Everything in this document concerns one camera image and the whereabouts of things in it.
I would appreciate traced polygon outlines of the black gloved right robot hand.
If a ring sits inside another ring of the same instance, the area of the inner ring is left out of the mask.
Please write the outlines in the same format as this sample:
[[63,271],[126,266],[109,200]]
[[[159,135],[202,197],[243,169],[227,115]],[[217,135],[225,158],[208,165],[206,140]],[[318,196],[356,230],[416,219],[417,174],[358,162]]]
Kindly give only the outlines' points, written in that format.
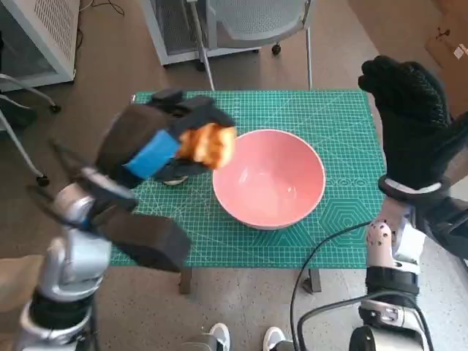
[[359,87],[374,97],[390,180],[415,191],[441,182],[467,144],[467,114],[452,118],[442,84],[416,61],[376,56]]

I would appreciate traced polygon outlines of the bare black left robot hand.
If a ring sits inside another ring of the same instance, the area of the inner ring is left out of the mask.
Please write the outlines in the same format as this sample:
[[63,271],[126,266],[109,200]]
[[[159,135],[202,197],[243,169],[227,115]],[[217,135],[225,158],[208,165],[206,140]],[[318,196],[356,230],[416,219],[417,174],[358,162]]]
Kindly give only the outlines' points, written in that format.
[[187,97],[165,89],[145,104],[130,104],[113,120],[99,148],[96,168],[135,188],[150,178],[179,184],[224,167],[233,156],[234,120],[206,95]]

